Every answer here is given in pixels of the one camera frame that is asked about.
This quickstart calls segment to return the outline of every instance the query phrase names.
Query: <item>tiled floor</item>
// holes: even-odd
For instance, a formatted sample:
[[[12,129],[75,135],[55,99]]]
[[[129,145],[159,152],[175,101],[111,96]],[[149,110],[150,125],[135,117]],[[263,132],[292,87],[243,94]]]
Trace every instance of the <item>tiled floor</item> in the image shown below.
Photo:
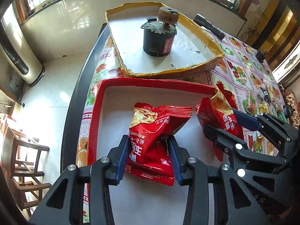
[[[60,175],[62,135],[70,99],[88,53],[56,58],[44,63],[44,77],[32,88],[23,88],[21,109],[17,121],[22,131],[49,146],[42,151],[38,171],[44,171],[43,183],[54,183]],[[28,161],[35,161],[37,150],[28,152]]]

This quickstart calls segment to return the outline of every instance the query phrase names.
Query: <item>red snack bag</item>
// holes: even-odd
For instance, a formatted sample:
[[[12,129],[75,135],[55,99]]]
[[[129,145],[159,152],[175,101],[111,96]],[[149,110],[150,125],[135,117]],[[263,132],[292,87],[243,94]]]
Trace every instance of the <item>red snack bag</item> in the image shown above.
[[[237,109],[234,95],[230,91],[224,90],[223,84],[217,84],[216,94],[212,98],[203,98],[201,103],[196,106],[197,117],[202,128],[210,124],[244,140],[242,127],[237,124],[232,107]],[[223,152],[216,148],[215,143],[210,140],[209,143],[218,160],[222,162]]]
[[[174,175],[163,137],[177,133],[192,116],[192,108],[136,103],[133,110],[129,128],[132,150],[126,170],[172,186]]]

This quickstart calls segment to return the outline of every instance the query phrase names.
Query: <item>floral tablecloth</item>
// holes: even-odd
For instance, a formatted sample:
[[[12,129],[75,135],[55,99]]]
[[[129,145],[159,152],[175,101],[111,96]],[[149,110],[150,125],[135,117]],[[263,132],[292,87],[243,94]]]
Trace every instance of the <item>floral tablecloth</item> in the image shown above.
[[[256,93],[260,88],[268,88],[270,95],[273,95],[273,100],[276,100],[281,105],[284,104],[279,87],[268,64],[265,61],[261,64],[256,59],[255,54],[257,51],[255,49],[228,34],[226,34],[223,40],[218,39],[211,33],[210,35],[225,53],[225,57],[217,67],[209,72],[191,73],[190,71],[186,71],[172,75],[172,79],[211,86],[221,82],[225,89],[230,90],[235,95],[238,109],[249,114],[263,113],[263,109],[261,109],[256,100]],[[104,79],[120,77],[124,76],[120,69],[120,63],[112,39],[109,36],[99,56],[82,115],[76,157],[76,165],[79,167],[87,165],[89,128],[99,84]],[[278,115],[274,108],[269,108],[269,110],[271,114],[285,120],[282,115]],[[267,155],[277,154],[278,151],[276,148],[266,138],[260,136],[258,132],[252,132],[247,129],[243,129],[243,131],[245,141],[250,149]],[[83,212],[85,222],[89,221],[88,210],[88,196],[85,189]]]

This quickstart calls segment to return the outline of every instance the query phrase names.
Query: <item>wooden chair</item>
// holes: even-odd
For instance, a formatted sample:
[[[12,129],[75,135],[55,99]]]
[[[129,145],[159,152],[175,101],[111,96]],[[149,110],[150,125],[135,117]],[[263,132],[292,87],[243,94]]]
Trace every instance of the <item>wooden chair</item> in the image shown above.
[[[43,196],[43,189],[50,188],[51,184],[42,184],[36,178],[37,176],[44,176],[44,172],[37,171],[38,161],[41,151],[49,151],[49,147],[21,139],[27,137],[28,136],[21,132],[12,130],[7,124],[5,125],[1,167],[5,181],[15,203],[21,210],[26,209],[28,215],[30,216],[31,213],[28,211],[28,208],[37,206],[39,204]],[[25,146],[38,150],[37,161],[35,165],[33,162],[16,159],[18,146]],[[16,176],[22,177],[22,181],[17,182],[14,178]],[[24,177],[32,177],[37,184],[34,184],[32,181],[24,182]],[[31,192],[37,200],[28,202],[25,192]]]
[[[40,161],[40,156],[42,151],[48,152],[50,148],[48,146],[39,145],[37,142],[28,135],[12,130],[13,134],[15,135],[14,141],[13,141],[13,150],[12,150],[12,156],[11,156],[11,170],[10,170],[10,176],[14,177],[37,177],[37,176],[44,176],[44,172],[38,172],[38,163]],[[32,149],[36,149],[37,156],[35,159],[35,162],[27,162],[27,161],[21,161],[20,159],[16,159],[17,156],[17,150],[18,146],[24,146]]]

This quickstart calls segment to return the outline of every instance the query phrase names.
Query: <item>metal screw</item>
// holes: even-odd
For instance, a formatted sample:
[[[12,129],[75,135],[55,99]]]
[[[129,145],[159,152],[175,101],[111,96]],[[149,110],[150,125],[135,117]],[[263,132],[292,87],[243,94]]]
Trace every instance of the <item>metal screw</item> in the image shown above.
[[[69,171],[75,170],[76,166],[74,164],[68,166]]]
[[[230,166],[228,164],[222,164],[221,167],[224,171],[228,171],[230,169]]]
[[[238,149],[238,150],[241,150],[243,148],[243,146],[240,144],[240,143],[237,143],[235,145],[235,147]]]
[[[238,170],[236,171],[236,173],[237,173],[237,175],[238,175],[239,177],[241,177],[241,178],[244,177],[244,176],[246,175],[245,170],[242,169],[242,168],[238,169]]]
[[[102,162],[102,163],[107,163],[107,162],[109,162],[110,161],[110,159],[108,158],[108,157],[102,157],[101,159],[100,159],[100,162]]]
[[[197,161],[195,157],[189,157],[187,160],[189,163],[195,163]]]

